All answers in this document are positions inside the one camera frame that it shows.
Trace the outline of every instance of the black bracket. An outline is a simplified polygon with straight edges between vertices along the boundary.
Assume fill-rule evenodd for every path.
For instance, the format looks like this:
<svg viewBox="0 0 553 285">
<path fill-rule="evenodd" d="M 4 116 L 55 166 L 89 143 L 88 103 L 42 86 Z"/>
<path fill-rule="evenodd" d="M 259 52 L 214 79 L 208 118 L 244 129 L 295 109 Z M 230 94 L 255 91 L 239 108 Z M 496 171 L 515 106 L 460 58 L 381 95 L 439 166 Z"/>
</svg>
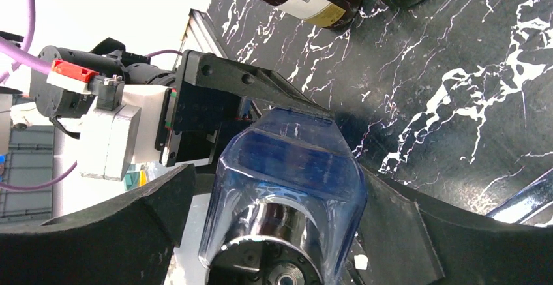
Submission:
<svg viewBox="0 0 553 285">
<path fill-rule="evenodd" d="M 186 62 L 185 81 L 192 85 L 262 100 L 272 106 L 315 117 L 333 118 L 328 109 L 304 96 L 275 71 L 193 50 L 187 50 L 183 54 L 183 62 Z"/>
<path fill-rule="evenodd" d="M 364 173 L 366 284 L 553 284 L 553 228 L 501 223 Z"/>
<path fill-rule="evenodd" d="M 182 165 L 41 226 L 0 230 L 0 284 L 162 284 L 195 180 L 194 167 Z"/>
<path fill-rule="evenodd" d="M 113 111 L 121 105 L 123 101 L 123 86 L 125 82 L 122 76 L 107 78 L 105 76 L 94 77 L 88 89 L 92 95 L 98 97 L 96 108 Z"/>
<path fill-rule="evenodd" d="M 21 48 L 21 43 L 23 42 L 23 37 L 22 36 L 0 31 L 0 37 L 2 37 L 3 39 L 5 39 L 9 42 L 12 42 L 18 48 Z"/>
</svg>

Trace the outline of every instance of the purple cable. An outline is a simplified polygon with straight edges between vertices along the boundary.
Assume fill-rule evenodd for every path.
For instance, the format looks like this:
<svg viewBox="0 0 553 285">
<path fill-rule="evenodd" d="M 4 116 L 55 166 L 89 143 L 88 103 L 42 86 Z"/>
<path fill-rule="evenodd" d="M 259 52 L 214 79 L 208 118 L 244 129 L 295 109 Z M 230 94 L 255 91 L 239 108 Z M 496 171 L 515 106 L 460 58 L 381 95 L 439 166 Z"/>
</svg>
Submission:
<svg viewBox="0 0 553 285">
<path fill-rule="evenodd" d="M 34 55 L 29 55 L 27 52 L 17 48 L 11 42 L 0 37 L 0 52 L 5 53 L 13 60 L 22 63 L 33 70 L 48 75 L 50 73 L 52 63 L 41 60 Z"/>
<path fill-rule="evenodd" d="M 69 173 L 73 172 L 73 170 L 75 170 L 76 167 L 77 167 L 77 162 L 75 161 L 75 163 L 67 171 L 63 172 L 63 174 L 56 177 L 55 179 L 52 179 L 50 182 L 46 182 L 44 184 L 24 187 L 24 186 L 15 186 L 15 185 L 4 184 L 4 183 L 0 182 L 0 188 L 4 189 L 4 190 L 18 190 L 18 191 L 21 191 L 21 192 L 29 192 L 29 191 L 32 191 L 32 190 L 43 189 L 43 188 L 46 188 L 46 187 L 50 187 L 50 186 L 52 186 L 56 183 L 59 183 L 61 180 L 63 180 L 65 177 L 67 177 L 69 175 Z"/>
<path fill-rule="evenodd" d="M 155 57 L 156 55 L 162 55 L 163 53 L 174 53 L 175 55 L 183 55 L 183 53 L 178 51 L 178 50 L 165 49 L 165 50 L 160 50 L 158 52 L 150 53 L 150 54 L 146 55 L 146 57 L 152 58 L 152 57 Z"/>
<path fill-rule="evenodd" d="M 36 10 L 35 10 L 35 0 L 27 0 L 27 6 L 29 11 L 29 23 L 27 24 L 27 34 L 25 35 L 25 38 L 21 43 L 21 49 L 24 52 L 29 51 L 29 48 L 31 47 L 31 43 L 33 42 L 33 37 L 35 35 L 35 20 L 37 16 Z M 20 65 L 21 64 L 16 59 L 16 61 L 12 63 L 12 70 L 13 71 L 17 70 Z M 4 83 L 9 76 L 10 76 L 10 73 L 8 71 L 0 74 L 0 83 Z"/>
</svg>

